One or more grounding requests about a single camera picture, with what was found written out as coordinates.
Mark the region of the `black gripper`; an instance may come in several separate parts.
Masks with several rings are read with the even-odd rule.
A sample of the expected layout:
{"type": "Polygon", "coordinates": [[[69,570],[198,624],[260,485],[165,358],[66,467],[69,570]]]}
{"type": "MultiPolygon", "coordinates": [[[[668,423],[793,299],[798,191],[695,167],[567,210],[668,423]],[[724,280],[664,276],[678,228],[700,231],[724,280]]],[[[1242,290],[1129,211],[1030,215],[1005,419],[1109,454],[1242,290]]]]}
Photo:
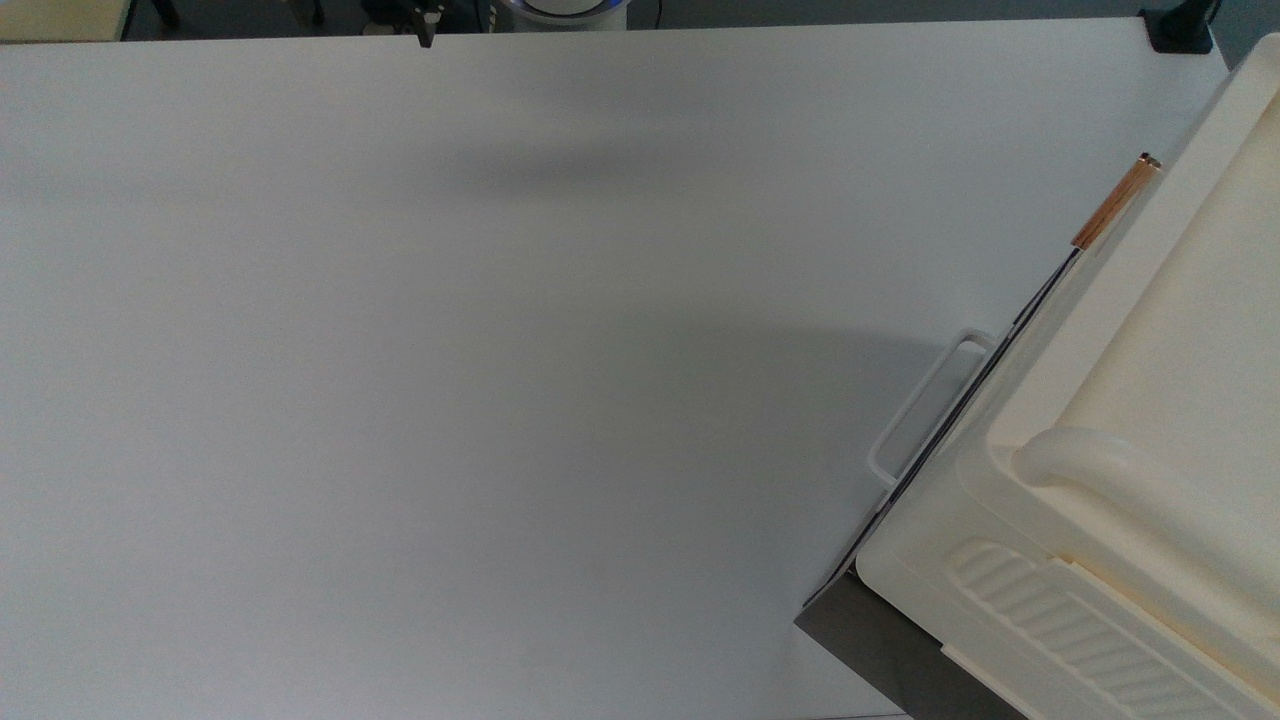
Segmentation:
{"type": "Polygon", "coordinates": [[[416,17],[420,47],[434,45],[439,13],[445,9],[447,1],[362,1],[362,10],[375,26],[411,26],[416,17]]]}

